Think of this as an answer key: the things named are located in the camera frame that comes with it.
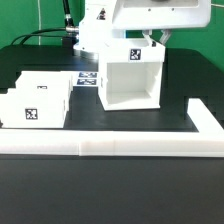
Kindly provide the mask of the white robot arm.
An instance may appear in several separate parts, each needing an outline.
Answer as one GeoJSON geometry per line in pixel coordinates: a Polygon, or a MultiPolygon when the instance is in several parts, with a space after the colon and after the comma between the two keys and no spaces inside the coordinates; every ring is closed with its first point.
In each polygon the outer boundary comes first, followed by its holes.
{"type": "Polygon", "coordinates": [[[74,50],[94,57],[105,40],[127,31],[200,28],[210,18],[211,0],[85,0],[74,50]]]}

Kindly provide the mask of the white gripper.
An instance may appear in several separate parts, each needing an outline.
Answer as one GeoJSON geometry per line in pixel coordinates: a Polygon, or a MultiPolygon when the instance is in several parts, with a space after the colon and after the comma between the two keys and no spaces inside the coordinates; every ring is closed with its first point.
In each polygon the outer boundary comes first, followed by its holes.
{"type": "MultiPolygon", "coordinates": [[[[143,30],[150,46],[156,42],[150,30],[205,27],[210,22],[211,0],[117,0],[112,24],[115,29],[143,30]]],[[[170,30],[162,30],[159,42],[166,44],[170,30]]]]}

